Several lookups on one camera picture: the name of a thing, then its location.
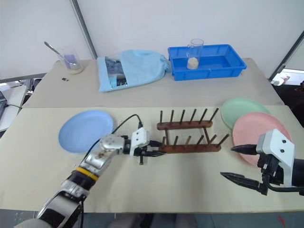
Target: glass cup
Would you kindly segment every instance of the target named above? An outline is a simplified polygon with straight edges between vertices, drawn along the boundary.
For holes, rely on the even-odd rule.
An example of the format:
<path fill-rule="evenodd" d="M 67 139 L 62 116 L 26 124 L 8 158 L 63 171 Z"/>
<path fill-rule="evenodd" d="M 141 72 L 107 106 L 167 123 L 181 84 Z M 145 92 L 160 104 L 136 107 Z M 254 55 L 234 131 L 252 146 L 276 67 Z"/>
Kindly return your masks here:
<path fill-rule="evenodd" d="M 58 51 L 60 55 L 57 56 L 69 74 L 75 75 L 84 70 L 78 54 L 72 46 L 59 48 Z"/>
<path fill-rule="evenodd" d="M 202 39 L 192 39 L 190 44 L 187 46 L 187 68 L 188 69 L 197 69 L 200 64 L 200 56 L 203 50 L 204 41 Z"/>

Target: wire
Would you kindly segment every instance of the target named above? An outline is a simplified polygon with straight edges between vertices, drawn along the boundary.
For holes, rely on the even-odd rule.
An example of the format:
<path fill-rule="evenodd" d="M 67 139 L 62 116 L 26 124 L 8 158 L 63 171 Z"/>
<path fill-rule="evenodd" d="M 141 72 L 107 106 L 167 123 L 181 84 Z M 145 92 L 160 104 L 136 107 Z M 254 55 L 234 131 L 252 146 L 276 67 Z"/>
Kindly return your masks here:
<path fill-rule="evenodd" d="M 269 179 L 270 179 L 269 175 L 264 176 L 265 185 L 272 191 L 278 191 L 278 192 L 300 192 L 300 191 L 304 191 L 304 187 L 290 187 L 290 188 L 273 187 L 272 185 L 270 185 Z"/>
<path fill-rule="evenodd" d="M 124 121 L 122 121 L 122 123 L 120 125 L 118 125 L 111 134 L 114 134 L 122 125 L 125 124 L 125 122 L 127 122 L 128 120 L 130 120 L 132 117 L 136 116 L 138 118 L 138 128 L 142 127 L 142 120 L 140 119 L 138 114 L 133 114 L 130 115 L 128 118 L 126 118 Z M 91 152 L 91 150 L 93 149 L 93 147 L 99 142 L 100 139 L 97 139 L 97 141 L 90 147 L 90 149 L 87 151 L 87 153 L 85 154 L 84 158 Z"/>
<path fill-rule="evenodd" d="M 83 228 L 84 227 L 84 200 L 82 199 L 81 200 L 81 217 L 80 217 L 80 228 Z"/>
<path fill-rule="evenodd" d="M 17 105 L 14 105 L 14 104 L 6 104 L 4 107 L 8 107 L 8 106 L 15 106 L 15 107 L 17 107 L 17 108 L 22 108 L 22 107 L 20 107 L 20 106 L 17 106 Z"/>

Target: metal spoon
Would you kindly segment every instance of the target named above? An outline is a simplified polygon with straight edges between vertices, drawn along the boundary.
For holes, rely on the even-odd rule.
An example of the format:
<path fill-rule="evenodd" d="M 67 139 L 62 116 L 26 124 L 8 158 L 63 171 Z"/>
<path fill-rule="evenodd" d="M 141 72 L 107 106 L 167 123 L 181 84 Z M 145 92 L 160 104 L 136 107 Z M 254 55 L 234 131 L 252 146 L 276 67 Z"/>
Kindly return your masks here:
<path fill-rule="evenodd" d="M 70 67 L 72 70 L 78 70 L 79 66 L 75 63 L 70 63 L 62 54 L 60 54 L 55 48 L 53 48 L 49 43 L 47 43 L 46 41 L 44 41 L 44 44 L 51 49 L 52 51 L 54 51 L 57 55 L 59 55 L 60 57 L 62 57 L 66 62 L 69 63 Z"/>

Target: green plate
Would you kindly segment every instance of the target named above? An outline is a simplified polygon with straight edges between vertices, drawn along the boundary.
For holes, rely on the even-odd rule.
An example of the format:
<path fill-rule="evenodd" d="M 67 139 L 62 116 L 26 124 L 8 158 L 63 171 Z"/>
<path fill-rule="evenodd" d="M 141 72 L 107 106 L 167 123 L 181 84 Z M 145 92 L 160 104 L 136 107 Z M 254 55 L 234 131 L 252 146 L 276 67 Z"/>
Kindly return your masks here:
<path fill-rule="evenodd" d="M 230 129 L 233 129 L 238 118 L 251 112 L 270 114 L 270 112 L 259 102 L 241 97 L 227 100 L 221 108 L 222 119 Z"/>

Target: light blue bag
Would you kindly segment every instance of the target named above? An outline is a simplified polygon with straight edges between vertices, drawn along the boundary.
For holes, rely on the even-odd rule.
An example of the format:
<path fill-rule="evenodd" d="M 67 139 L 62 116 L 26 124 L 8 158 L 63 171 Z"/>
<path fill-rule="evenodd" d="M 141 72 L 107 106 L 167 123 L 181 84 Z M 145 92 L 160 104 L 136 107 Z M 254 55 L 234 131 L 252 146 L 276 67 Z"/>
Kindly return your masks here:
<path fill-rule="evenodd" d="M 157 81 L 170 72 L 165 56 L 146 50 L 128 50 L 120 53 L 119 60 L 97 58 L 99 92 L 141 86 Z"/>

